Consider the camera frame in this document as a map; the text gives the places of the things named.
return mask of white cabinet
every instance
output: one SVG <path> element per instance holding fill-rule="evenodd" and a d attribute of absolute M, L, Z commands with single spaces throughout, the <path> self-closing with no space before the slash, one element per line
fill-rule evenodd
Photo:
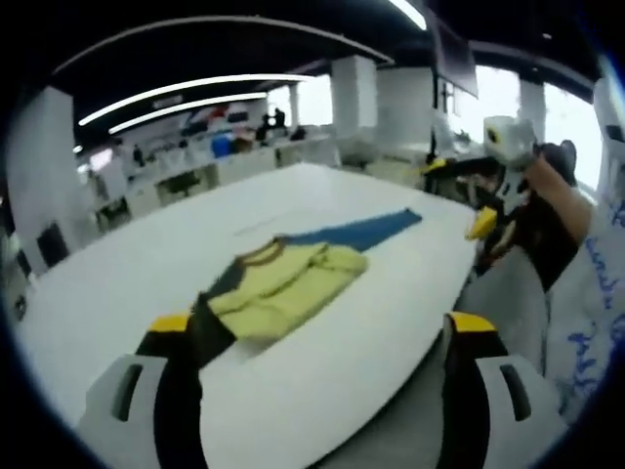
<path fill-rule="evenodd" d="M 220 185 L 235 183 L 275 169 L 273 149 L 258 149 L 228 156 L 217 162 Z"/>
<path fill-rule="evenodd" d="M 234 154 L 217 161 L 217 177 L 219 184 L 225 186 L 232 184 L 241 179 L 245 179 L 242 175 L 240 155 Z"/>
<path fill-rule="evenodd" d="M 146 184 L 140 189 L 126 194 L 126 203 L 133 219 L 141 218 L 160 208 L 156 186 Z"/>

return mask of yellow object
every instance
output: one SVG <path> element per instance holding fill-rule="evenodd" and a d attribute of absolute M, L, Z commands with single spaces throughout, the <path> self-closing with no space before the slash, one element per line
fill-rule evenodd
<path fill-rule="evenodd" d="M 434 171 L 435 169 L 439 169 L 439 168 L 442 168 L 443 166 L 446 166 L 446 164 L 447 164 L 446 159 L 437 158 L 428 166 L 426 166 L 425 168 L 422 168 L 421 174 L 428 174 L 429 172 Z"/>
<path fill-rule="evenodd" d="M 457 332 L 487 332 L 496 330 L 488 320 L 467 313 L 453 312 L 450 314 Z"/>
<path fill-rule="evenodd" d="M 490 207 L 484 207 L 478 213 L 471 229 L 465 235 L 468 240 L 483 239 L 492 232 L 497 224 L 497 212 Z"/>
<path fill-rule="evenodd" d="M 183 332 L 187 328 L 189 315 L 163 316 L 155 320 L 149 332 Z"/>
<path fill-rule="evenodd" d="M 237 338 L 279 339 L 317 314 L 367 268 L 347 246 L 327 243 L 265 248 L 239 258 L 238 288 L 209 306 Z"/>

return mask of white table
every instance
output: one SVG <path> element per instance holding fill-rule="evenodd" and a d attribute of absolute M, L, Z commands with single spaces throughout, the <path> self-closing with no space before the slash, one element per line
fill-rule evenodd
<path fill-rule="evenodd" d="M 211 467 L 288 468 L 339 446 L 435 340 L 472 264 L 473 212 L 362 175 L 301 164 L 171 205 L 42 276 L 18 329 L 36 382 L 70 425 L 85 393 L 151 321 L 188 307 L 232 256 L 297 233 L 411 207 L 424 220 L 367 252 L 369 270 L 264 352 L 209 363 L 201 436 Z"/>

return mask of blue writing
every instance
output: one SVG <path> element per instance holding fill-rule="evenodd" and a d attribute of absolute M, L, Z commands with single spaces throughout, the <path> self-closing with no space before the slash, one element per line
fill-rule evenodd
<path fill-rule="evenodd" d="M 612 226 L 620 225 L 621 228 L 625 228 L 625 200 L 621 200 L 620 205 L 612 205 L 609 207 L 612 209 Z"/>
<path fill-rule="evenodd" d="M 604 308 L 606 310 L 612 309 L 612 300 L 614 299 L 614 288 L 619 283 L 618 278 L 611 279 L 608 277 L 605 268 L 604 257 L 597 250 L 597 238 L 589 237 L 584 241 L 584 245 L 590 254 L 590 258 L 595 266 L 595 272 L 597 273 L 597 280 L 599 281 L 599 288 L 603 294 Z"/>
<path fill-rule="evenodd" d="M 612 321 L 609 336 L 614 345 L 622 340 L 625 340 L 625 313 L 621 313 L 615 320 Z"/>
<path fill-rule="evenodd" d="M 589 370 L 597 366 L 597 360 L 588 357 L 595 335 L 597 335 L 597 324 L 593 321 L 593 332 L 591 334 L 575 332 L 567 337 L 568 342 L 576 345 L 575 369 L 571 376 L 573 390 L 583 394 L 590 394 L 597 388 L 598 380 L 586 375 Z"/>

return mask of led light strip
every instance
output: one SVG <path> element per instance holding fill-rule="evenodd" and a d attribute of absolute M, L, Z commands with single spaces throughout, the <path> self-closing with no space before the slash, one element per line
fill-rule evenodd
<path fill-rule="evenodd" d="M 163 86 L 151 91 L 145 91 L 125 100 L 118 101 L 107 107 L 103 107 L 96 112 L 89 114 L 78 121 L 78 125 L 81 127 L 87 125 L 90 122 L 106 115 L 114 110 L 118 110 L 122 107 L 136 103 L 137 101 L 146 100 L 155 96 L 164 95 L 165 93 L 171 93 L 173 91 L 185 90 L 187 88 L 194 88 L 196 86 L 204 85 L 216 85 L 219 83 L 234 83 L 239 81 L 308 81 L 314 77 L 309 75 L 293 75 L 285 73 L 245 73 L 242 75 L 227 75 L 227 76 L 214 76 L 211 78 L 201 78 L 199 80 L 185 81 L 183 83 L 176 83 L 174 85 Z"/>
<path fill-rule="evenodd" d="M 422 30 L 427 30 L 428 26 L 426 24 L 426 19 L 419 13 L 419 11 L 414 8 L 410 3 L 406 0 L 389 0 L 393 5 L 398 7 L 402 13 L 404 13 L 407 17 L 409 17 L 412 22 L 414 22 L 417 26 L 419 26 Z"/>
<path fill-rule="evenodd" d="M 142 122 L 146 122 L 147 120 L 155 119 L 156 117 L 160 117 L 162 115 L 171 114 L 173 112 L 178 112 L 180 110 L 192 109 L 194 107 L 202 107 L 202 106 L 210 106 L 216 105 L 218 103 L 231 103 L 235 101 L 249 101 L 249 100 L 261 100 L 267 97 L 267 93 L 244 93 L 242 95 L 230 95 L 230 96 L 221 96 L 220 98 L 209 98 L 207 100 L 193 101 L 191 103 L 184 103 L 183 105 L 165 107 L 164 109 L 157 110 L 155 112 L 151 112 L 146 115 L 142 115 L 139 117 L 135 117 L 134 119 L 127 120 L 119 125 L 111 127 L 108 129 L 109 134 L 116 134 L 117 132 L 127 129 L 128 127 L 132 127 L 133 125 L 141 124 Z"/>

